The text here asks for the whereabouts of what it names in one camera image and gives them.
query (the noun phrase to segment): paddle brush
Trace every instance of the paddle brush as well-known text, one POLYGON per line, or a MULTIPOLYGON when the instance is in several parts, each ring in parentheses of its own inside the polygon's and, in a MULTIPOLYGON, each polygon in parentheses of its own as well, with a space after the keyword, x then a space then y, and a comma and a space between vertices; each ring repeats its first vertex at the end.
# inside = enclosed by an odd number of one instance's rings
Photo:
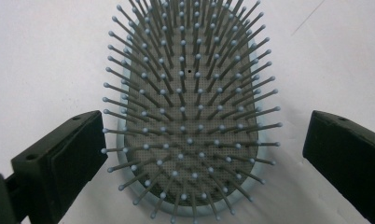
POLYGON ((263 159, 266 148, 280 146, 260 141, 263 130, 282 126, 260 122, 280 110, 259 106, 278 92, 259 89, 275 80, 259 78, 271 66, 261 62, 269 49, 257 56, 270 39, 254 41, 265 29, 255 28, 263 13, 248 19, 260 1, 249 10, 243 0, 234 8, 231 0, 130 3, 137 21, 122 6, 128 24, 112 18, 127 38, 109 32, 120 44, 108 46, 118 56, 108 57, 114 68, 106 71, 121 84, 104 86, 121 95, 103 99, 120 106, 104 111, 118 119, 117 130, 104 129, 118 135, 117 148, 102 150, 118 153, 120 165, 108 172, 124 171, 129 180, 118 189, 131 186, 133 204, 148 199, 152 218, 160 209, 172 214, 172 223, 177 216, 197 223, 210 213, 220 219, 224 208, 234 215, 232 204, 242 196, 252 202, 252 184, 265 184, 257 176, 260 164, 275 164, 263 159))

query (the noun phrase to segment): white surface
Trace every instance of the white surface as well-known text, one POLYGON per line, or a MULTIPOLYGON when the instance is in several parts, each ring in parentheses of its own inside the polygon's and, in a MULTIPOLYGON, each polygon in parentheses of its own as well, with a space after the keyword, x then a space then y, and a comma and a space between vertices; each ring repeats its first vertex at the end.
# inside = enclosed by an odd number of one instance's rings
MULTIPOLYGON (((277 77, 263 91, 274 86, 280 91, 266 106, 283 109, 268 118, 282 121, 284 127, 268 134, 282 146, 269 152, 278 165, 265 167, 262 176, 267 185, 252 190, 255 202, 237 203, 236 216, 222 212, 220 223, 368 223, 302 159, 301 150, 314 109, 344 116, 375 132, 375 0, 326 0, 317 8, 321 2, 272 0, 262 1, 258 8, 257 13, 265 12, 258 25, 267 25, 258 39, 271 38, 266 47, 272 49, 273 62, 262 77, 277 77)), ((113 15, 122 18, 117 4, 120 1, 0 0, 4 177, 12 173, 9 161, 15 155, 65 120, 86 111, 112 109, 101 99, 118 97, 103 88, 103 82, 117 81, 104 70, 110 65, 106 46, 116 43, 107 32, 125 36, 111 21, 113 15)), ((116 125, 104 116, 105 127, 116 125)), ((114 136, 107 136, 107 145, 115 145, 114 136)), ((129 190, 118 192, 121 176, 106 172, 116 163, 116 156, 108 159, 61 223, 169 222, 170 216, 162 213, 151 220, 149 206, 133 206, 129 190)), ((200 219, 213 222, 214 217, 200 219)))

